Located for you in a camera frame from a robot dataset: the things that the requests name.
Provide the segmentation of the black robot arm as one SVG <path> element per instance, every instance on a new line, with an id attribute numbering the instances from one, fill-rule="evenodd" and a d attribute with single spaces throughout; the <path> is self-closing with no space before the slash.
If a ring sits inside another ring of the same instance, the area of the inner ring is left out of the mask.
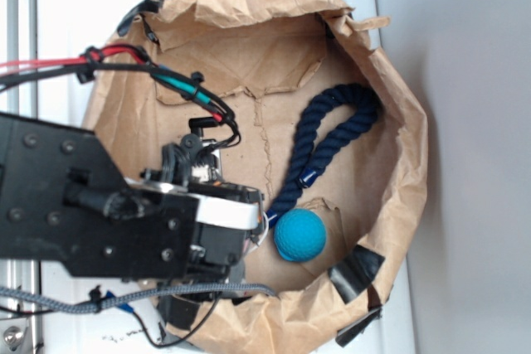
<path id="1" fill-rule="evenodd" d="M 216 282 L 264 232 L 261 193 L 224 182 L 194 129 L 124 177 L 94 133 L 1 116 L 1 256 L 75 277 Z"/>

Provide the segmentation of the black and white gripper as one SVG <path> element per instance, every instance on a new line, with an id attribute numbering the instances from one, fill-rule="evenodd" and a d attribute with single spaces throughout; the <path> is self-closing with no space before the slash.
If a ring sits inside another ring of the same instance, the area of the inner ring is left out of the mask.
<path id="1" fill-rule="evenodd" d="M 161 168 L 144 169 L 143 183 L 198 199 L 186 279 L 243 284 L 244 259 L 266 232 L 263 195 L 224 180 L 221 144 L 203 135 L 218 125 L 212 117 L 190 119 L 190 133 L 162 147 Z"/>

